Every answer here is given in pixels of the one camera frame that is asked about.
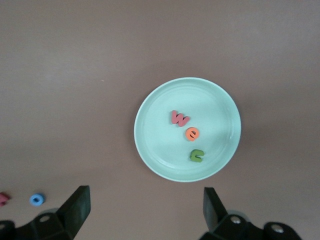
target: letter w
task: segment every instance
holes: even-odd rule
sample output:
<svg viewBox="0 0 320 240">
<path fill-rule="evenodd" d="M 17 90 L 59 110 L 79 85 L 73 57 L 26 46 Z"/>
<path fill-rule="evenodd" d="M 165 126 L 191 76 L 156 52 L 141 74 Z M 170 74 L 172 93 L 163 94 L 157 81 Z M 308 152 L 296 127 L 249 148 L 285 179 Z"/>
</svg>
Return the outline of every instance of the letter w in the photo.
<svg viewBox="0 0 320 240">
<path fill-rule="evenodd" d="M 171 122 L 173 124 L 178 124 L 179 127 L 183 127 L 184 125 L 187 124 L 187 122 L 189 122 L 190 117 L 186 116 L 184 117 L 184 115 L 182 113 L 179 113 L 177 115 L 177 111 L 172 111 L 171 113 Z"/>
</svg>

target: light green plate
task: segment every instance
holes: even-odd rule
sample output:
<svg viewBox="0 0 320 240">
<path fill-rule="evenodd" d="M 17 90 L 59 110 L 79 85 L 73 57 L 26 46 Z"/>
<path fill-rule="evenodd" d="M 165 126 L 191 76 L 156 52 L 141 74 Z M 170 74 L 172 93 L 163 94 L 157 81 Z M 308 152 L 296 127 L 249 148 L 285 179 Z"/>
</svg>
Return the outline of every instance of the light green plate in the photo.
<svg viewBox="0 0 320 240">
<path fill-rule="evenodd" d="M 179 127 L 172 111 L 190 117 Z M 199 130 L 189 141 L 188 128 Z M 229 94 L 215 83 L 196 77 L 168 81 L 143 101 L 134 123 L 134 141 L 144 163 L 156 174 L 177 182 L 195 182 L 221 170 L 240 140 L 239 111 Z M 192 150 L 204 151 L 202 162 L 190 160 Z"/>
</svg>

